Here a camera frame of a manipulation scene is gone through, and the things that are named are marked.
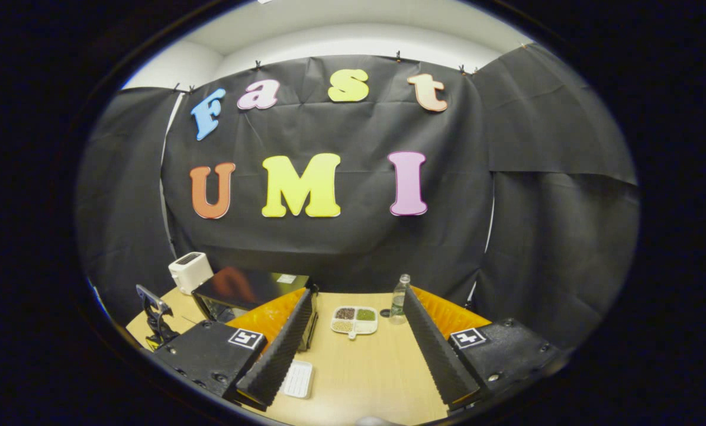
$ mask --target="table surface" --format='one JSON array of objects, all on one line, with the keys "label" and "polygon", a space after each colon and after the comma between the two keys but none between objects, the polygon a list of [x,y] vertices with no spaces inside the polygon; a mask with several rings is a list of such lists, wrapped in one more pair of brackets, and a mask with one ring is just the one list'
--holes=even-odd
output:
[{"label": "table surface", "polygon": [[[318,322],[310,350],[299,351],[294,357],[313,366],[310,396],[299,399],[279,391],[266,412],[245,409],[303,426],[349,426],[368,415],[400,424],[445,418],[447,405],[440,399],[407,323],[395,325],[379,317],[374,334],[359,334],[355,340],[330,328],[339,306],[368,306],[379,312],[390,307],[391,298],[390,293],[319,293]],[[184,333],[205,319],[192,297],[178,289],[161,299],[172,308],[174,317],[164,318],[174,331]],[[151,332],[145,319],[141,312],[127,330],[147,348],[144,338]]]}]

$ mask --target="orange foam pad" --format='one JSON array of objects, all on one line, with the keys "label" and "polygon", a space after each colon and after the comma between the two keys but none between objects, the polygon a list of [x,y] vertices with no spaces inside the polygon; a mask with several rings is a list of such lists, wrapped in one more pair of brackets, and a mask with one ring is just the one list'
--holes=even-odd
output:
[{"label": "orange foam pad", "polygon": [[411,286],[411,288],[415,296],[418,297],[418,301],[420,301],[421,305],[426,309],[426,313],[429,314],[431,320],[436,324],[437,329],[439,329],[442,336],[445,337],[445,340],[450,338],[450,333],[466,330],[468,328],[483,327],[492,323],[492,321],[466,308],[458,306],[453,302],[442,299],[442,297],[415,288],[414,286]]},{"label": "orange foam pad", "polygon": [[266,336],[267,345],[261,353],[265,353],[277,335],[279,335],[279,331],[285,326],[305,290],[305,288],[296,289],[292,293],[277,297],[271,302],[266,302],[255,309],[245,312],[244,315],[226,324],[231,327],[262,333]]}]

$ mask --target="white ceiling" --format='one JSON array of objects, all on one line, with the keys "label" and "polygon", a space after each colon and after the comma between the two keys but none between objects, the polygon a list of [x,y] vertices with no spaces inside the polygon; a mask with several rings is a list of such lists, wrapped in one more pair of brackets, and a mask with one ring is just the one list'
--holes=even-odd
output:
[{"label": "white ceiling", "polygon": [[337,24],[398,24],[450,34],[499,53],[531,39],[458,0],[255,0],[223,14],[184,40],[228,54],[275,36]]}]

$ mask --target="letter f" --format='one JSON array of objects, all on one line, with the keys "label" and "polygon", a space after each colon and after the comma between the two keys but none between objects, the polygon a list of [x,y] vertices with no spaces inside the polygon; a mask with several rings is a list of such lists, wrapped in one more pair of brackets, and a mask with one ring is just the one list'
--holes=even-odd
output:
[{"label": "letter f", "polygon": [[211,119],[211,116],[216,117],[221,113],[221,103],[218,100],[222,99],[225,94],[226,90],[217,89],[190,111],[190,114],[195,116],[195,123],[198,125],[198,140],[203,140],[218,126],[218,120]]}]

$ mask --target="water bottle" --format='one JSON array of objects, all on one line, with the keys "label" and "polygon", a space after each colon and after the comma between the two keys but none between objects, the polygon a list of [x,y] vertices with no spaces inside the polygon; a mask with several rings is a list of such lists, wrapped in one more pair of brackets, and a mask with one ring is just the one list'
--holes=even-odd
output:
[{"label": "water bottle", "polygon": [[392,292],[392,308],[390,309],[390,322],[393,324],[402,324],[405,322],[405,313],[402,311],[402,303],[405,302],[405,292],[410,283],[410,275],[404,273],[401,275],[401,280],[395,291]]}]

